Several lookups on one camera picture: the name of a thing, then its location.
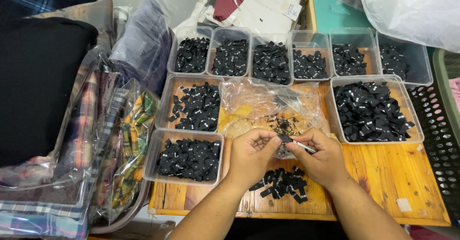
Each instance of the forearm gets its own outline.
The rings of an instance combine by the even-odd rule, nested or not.
[[[168,240],[224,239],[246,191],[225,178],[171,232]]]
[[[350,240],[411,240],[403,228],[352,178],[330,191]]]

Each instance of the hand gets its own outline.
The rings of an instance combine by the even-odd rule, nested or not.
[[[236,137],[231,146],[230,168],[226,180],[245,193],[265,175],[268,161],[281,144],[276,132],[252,129]]]
[[[317,152],[310,155],[295,143],[286,144],[291,153],[305,166],[308,176],[313,181],[331,191],[344,185],[350,178],[345,168],[342,147],[337,140],[327,137],[317,129],[309,129],[302,136],[291,138],[316,148]]]

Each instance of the black pillow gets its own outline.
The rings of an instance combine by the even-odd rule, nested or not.
[[[98,31],[65,18],[0,29],[0,167],[54,149],[75,76]]]

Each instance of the black plastic basket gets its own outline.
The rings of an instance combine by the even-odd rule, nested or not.
[[[447,72],[460,70],[460,54],[436,49],[431,69],[435,73],[434,83],[408,92],[425,135],[423,144],[444,204],[452,223],[460,226],[460,115]]]

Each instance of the wooden tabletop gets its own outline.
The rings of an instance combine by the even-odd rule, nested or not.
[[[320,85],[323,97],[329,88]],[[323,103],[323,112],[327,116]],[[223,175],[229,168],[231,140],[226,138]],[[345,164],[359,185],[400,224],[450,226],[451,222],[437,187],[425,149],[420,144],[349,145],[342,144]],[[267,170],[291,170],[298,160],[272,158]],[[305,175],[307,202],[298,204],[289,194],[281,199],[261,198],[263,188],[246,192],[237,217],[336,221],[334,206],[325,189]],[[155,183],[149,214],[185,216],[212,188]],[[412,211],[401,212],[397,199],[406,198]]]

